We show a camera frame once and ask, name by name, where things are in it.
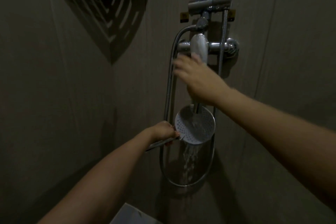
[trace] person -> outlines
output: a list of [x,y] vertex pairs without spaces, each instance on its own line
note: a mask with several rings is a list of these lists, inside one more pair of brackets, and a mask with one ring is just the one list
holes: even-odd
[[[198,102],[215,106],[257,139],[306,188],[336,209],[336,133],[257,102],[230,88],[192,54],[179,55],[174,74]],[[163,121],[146,128],[101,160],[39,224],[111,220],[136,162],[156,141],[178,137]]]

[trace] person's right arm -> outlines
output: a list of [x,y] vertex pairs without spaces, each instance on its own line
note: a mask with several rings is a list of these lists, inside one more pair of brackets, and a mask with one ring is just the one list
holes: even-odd
[[324,203],[336,209],[336,133],[231,89],[196,55],[179,56],[175,75],[192,98],[213,105],[256,138]]

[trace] person's left arm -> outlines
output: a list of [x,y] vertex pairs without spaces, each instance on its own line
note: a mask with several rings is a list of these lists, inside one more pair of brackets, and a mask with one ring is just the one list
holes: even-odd
[[110,221],[141,155],[156,141],[178,137],[163,121],[146,128],[95,165],[38,224],[89,224]]

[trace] round shower head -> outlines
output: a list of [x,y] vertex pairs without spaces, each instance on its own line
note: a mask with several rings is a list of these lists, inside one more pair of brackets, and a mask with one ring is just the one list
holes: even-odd
[[193,112],[194,105],[183,107],[175,117],[175,128],[181,140],[193,144],[203,144],[209,141],[215,133],[215,118],[205,107],[199,113]]

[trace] chrome fixture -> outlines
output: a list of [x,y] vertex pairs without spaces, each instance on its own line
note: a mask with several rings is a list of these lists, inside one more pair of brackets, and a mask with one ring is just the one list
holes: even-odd
[[[169,71],[168,71],[168,83],[167,83],[167,94],[166,94],[166,103],[165,103],[165,111],[164,111],[164,120],[168,121],[168,113],[169,113],[169,103],[171,98],[171,90],[172,90],[172,79],[173,79],[173,60],[176,58],[177,53],[188,54],[190,52],[196,52],[200,55],[201,59],[204,62],[207,62],[208,54],[217,55],[218,60],[218,70],[216,71],[219,76],[221,76],[222,72],[222,64],[223,60],[227,58],[232,58],[236,56],[239,51],[239,44],[236,40],[232,38],[226,38],[226,31],[228,27],[228,13],[231,8],[232,0],[192,0],[188,3],[188,12],[190,15],[200,14],[200,18],[196,22],[195,25],[187,26],[180,30],[175,37],[171,54],[170,54],[170,63],[169,63]],[[222,12],[222,32],[220,42],[208,42],[207,39],[207,31],[209,26],[209,21],[211,20],[211,14]],[[191,39],[191,41],[180,41],[181,36],[189,31],[197,32],[197,34]],[[193,109],[194,113],[198,113],[200,109],[200,105],[195,105]],[[216,120],[216,112],[217,109],[213,109],[213,117]],[[160,168],[164,177],[171,183],[178,187],[189,187],[198,182],[205,179],[210,171],[210,167],[212,165],[212,160],[215,152],[215,134],[211,137],[211,145],[210,145],[210,159],[209,166],[204,173],[204,175],[190,184],[177,184],[173,182],[167,175],[163,163],[163,152],[164,152],[164,144],[169,141],[172,141],[173,138],[167,139],[165,141],[159,141],[152,144],[147,151],[154,149],[160,146]]]

